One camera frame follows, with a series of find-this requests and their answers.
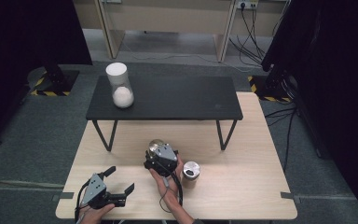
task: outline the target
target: metal cup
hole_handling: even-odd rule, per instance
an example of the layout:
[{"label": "metal cup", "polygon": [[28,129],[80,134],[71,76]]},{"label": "metal cup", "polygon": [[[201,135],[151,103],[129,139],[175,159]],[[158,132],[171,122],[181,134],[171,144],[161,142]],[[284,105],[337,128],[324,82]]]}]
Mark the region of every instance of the metal cup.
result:
[{"label": "metal cup", "polygon": [[182,185],[187,189],[193,189],[199,176],[200,166],[194,161],[186,162],[183,167]]}]

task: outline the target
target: power outlet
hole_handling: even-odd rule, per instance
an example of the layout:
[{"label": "power outlet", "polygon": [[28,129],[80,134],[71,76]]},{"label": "power outlet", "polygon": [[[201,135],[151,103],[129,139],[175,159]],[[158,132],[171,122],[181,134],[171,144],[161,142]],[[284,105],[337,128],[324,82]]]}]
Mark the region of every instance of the power outlet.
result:
[{"label": "power outlet", "polygon": [[237,4],[237,8],[241,9],[242,4],[245,4],[244,9],[248,10],[256,10],[258,5],[258,0],[239,0]]}]

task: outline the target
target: light wood tabletop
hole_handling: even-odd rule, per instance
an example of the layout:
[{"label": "light wood tabletop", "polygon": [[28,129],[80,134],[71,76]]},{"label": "light wood tabletop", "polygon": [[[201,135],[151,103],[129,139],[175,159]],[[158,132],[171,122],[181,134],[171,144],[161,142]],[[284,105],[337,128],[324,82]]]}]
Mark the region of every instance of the light wood tabletop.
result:
[{"label": "light wood tabletop", "polygon": [[[131,120],[118,123],[111,152],[104,149],[89,121],[76,153],[63,192],[73,199],[60,199],[56,215],[74,218],[76,197],[94,173],[110,166],[117,170],[103,182],[110,193],[122,193],[130,184],[135,190],[125,207],[114,208],[104,219],[174,219],[160,205],[157,186],[144,168],[145,152],[153,139],[161,139],[177,149],[184,162],[200,165],[194,188],[184,187],[184,208],[194,218],[249,220],[294,219],[297,216],[286,178],[272,142],[260,103],[255,94],[238,92],[243,120],[239,120],[226,150],[221,150],[213,120]],[[232,121],[221,121],[227,133]],[[101,121],[105,136],[113,121]]]}]

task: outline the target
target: yellow and black hazard tape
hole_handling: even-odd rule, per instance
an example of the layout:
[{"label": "yellow and black hazard tape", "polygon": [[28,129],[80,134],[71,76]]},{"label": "yellow and black hazard tape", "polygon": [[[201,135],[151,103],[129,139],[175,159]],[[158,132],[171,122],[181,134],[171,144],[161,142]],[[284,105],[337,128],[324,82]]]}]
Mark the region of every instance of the yellow and black hazard tape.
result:
[{"label": "yellow and black hazard tape", "polygon": [[31,92],[31,95],[43,95],[43,96],[67,96],[69,95],[69,91],[44,91],[40,90],[49,80],[46,80],[46,76],[48,74],[45,72],[39,80],[37,80],[36,84],[34,85],[34,90]]},{"label": "yellow and black hazard tape", "polygon": [[255,83],[255,78],[252,76],[248,77],[249,85],[251,86],[251,90],[253,93],[255,93],[260,100],[263,101],[276,101],[276,102],[291,102],[289,97],[281,97],[281,96],[273,96],[273,95],[264,95],[260,92],[260,90],[257,88],[257,85]]}]

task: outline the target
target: metal table leg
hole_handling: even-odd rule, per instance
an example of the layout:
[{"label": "metal table leg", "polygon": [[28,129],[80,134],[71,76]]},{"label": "metal table leg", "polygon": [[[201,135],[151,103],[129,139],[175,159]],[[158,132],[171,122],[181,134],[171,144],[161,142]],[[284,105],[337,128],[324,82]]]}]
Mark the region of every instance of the metal table leg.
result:
[{"label": "metal table leg", "polygon": [[228,141],[231,138],[232,133],[234,132],[234,128],[235,128],[236,124],[237,124],[237,120],[234,119],[233,122],[232,122],[231,128],[229,130],[226,142],[223,142],[222,130],[220,129],[220,121],[218,119],[216,120],[217,133],[219,134],[220,148],[222,150],[226,150],[226,147],[228,145]]},{"label": "metal table leg", "polygon": [[115,133],[116,133],[118,120],[115,119],[115,123],[113,124],[113,129],[112,129],[112,133],[110,135],[109,145],[107,145],[106,140],[103,137],[103,133],[101,132],[100,126],[98,125],[98,120],[94,119],[92,121],[92,123],[94,124],[94,127],[97,130],[98,135],[100,135],[101,140],[103,140],[103,145],[105,146],[106,150],[112,151],[113,140],[115,139]]}]

